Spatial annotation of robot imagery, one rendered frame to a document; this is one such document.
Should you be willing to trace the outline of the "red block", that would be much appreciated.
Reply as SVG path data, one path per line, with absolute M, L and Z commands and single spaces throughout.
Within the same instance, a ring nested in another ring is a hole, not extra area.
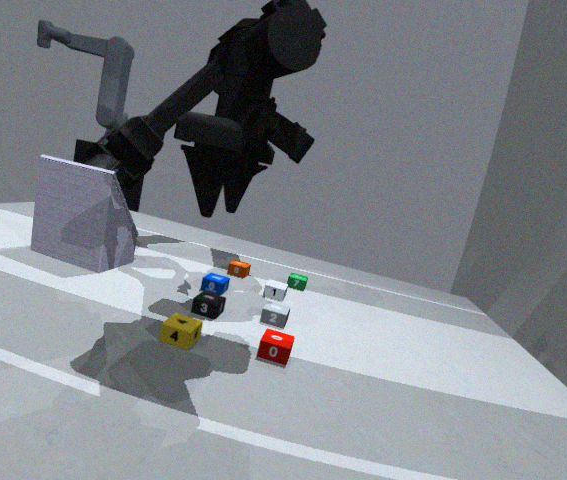
M 294 339 L 294 336 L 266 329 L 260 340 L 256 356 L 286 365 Z

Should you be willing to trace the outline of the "yellow block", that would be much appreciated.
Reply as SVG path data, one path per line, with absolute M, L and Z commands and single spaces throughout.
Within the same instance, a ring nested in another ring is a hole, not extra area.
M 159 341 L 189 349 L 201 338 L 202 321 L 174 313 L 161 324 Z

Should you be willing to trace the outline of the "orange block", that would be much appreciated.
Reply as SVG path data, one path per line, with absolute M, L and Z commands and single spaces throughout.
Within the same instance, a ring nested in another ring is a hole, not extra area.
M 245 278 L 250 271 L 251 264 L 233 260 L 229 263 L 227 274 Z

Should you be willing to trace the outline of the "green block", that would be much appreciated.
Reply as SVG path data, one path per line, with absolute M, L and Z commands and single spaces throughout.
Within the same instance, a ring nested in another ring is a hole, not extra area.
M 291 272 L 291 274 L 288 277 L 287 284 L 289 288 L 304 291 L 307 284 L 307 280 L 308 280 L 307 276 L 303 276 Z

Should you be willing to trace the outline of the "blue block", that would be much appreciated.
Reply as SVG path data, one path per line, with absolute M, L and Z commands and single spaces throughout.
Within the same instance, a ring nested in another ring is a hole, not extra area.
M 229 278 L 213 273 L 203 277 L 201 289 L 222 296 L 228 290 Z

